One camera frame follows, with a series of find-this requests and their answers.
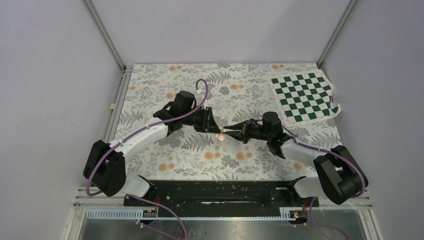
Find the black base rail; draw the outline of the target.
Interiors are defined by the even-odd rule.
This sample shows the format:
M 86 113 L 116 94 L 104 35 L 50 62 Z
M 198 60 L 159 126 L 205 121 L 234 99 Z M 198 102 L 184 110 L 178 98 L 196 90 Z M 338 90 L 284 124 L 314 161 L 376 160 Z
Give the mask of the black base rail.
M 179 217 L 279 217 L 281 208 L 319 206 L 301 197 L 294 181 L 152 180 L 144 199 L 162 204 Z

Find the floral patterned table mat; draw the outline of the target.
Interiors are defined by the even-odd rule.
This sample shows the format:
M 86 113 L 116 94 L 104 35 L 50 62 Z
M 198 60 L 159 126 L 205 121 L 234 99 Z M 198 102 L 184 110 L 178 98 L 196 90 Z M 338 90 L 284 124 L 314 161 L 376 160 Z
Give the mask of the floral patterned table mat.
M 208 83 L 206 104 L 219 127 L 260 119 L 267 111 L 279 112 L 271 77 L 316 68 L 315 63 L 136 64 L 114 137 L 140 129 L 179 91 L 195 93 L 198 79 Z M 272 155 L 264 141 L 243 144 L 227 135 L 219 141 L 215 134 L 196 132 L 191 126 L 146 147 L 126 162 L 126 170 L 149 180 L 269 181 L 316 175 L 306 164 Z

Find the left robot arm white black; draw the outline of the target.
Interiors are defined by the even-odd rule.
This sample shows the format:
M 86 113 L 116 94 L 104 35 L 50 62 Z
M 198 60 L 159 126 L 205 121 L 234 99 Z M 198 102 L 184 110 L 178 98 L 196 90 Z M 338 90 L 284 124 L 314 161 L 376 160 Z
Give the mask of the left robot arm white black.
M 134 195 L 144 206 L 152 204 L 155 192 L 150 183 L 136 173 L 127 173 L 126 161 L 184 125 L 206 134 L 221 131 L 213 118 L 212 108 L 197 104 L 194 94 L 181 90 L 141 129 L 109 143 L 96 141 L 91 147 L 83 176 L 89 185 L 94 185 L 108 197 L 122 193 Z

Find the green white checkered mat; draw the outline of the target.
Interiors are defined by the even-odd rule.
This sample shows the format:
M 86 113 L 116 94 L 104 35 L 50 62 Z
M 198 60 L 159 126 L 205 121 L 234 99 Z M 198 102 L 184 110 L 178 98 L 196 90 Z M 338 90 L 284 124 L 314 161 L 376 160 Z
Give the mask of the green white checkered mat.
M 268 84 L 287 127 L 333 119 L 342 111 L 333 102 L 333 84 L 320 69 L 272 76 Z

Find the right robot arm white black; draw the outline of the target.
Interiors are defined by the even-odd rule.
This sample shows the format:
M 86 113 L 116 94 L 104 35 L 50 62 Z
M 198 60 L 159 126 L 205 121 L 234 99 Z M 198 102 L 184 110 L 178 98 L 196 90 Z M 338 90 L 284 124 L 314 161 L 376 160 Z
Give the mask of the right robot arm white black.
M 338 145 L 331 149 L 308 145 L 282 125 L 276 112 L 267 111 L 261 119 L 249 119 L 225 126 L 225 134 L 243 142 L 265 141 L 269 151 L 282 159 L 300 162 L 315 169 L 316 177 L 300 177 L 291 182 L 287 201 L 301 205 L 307 198 L 327 198 L 341 205 L 361 196 L 369 182 L 349 150 Z

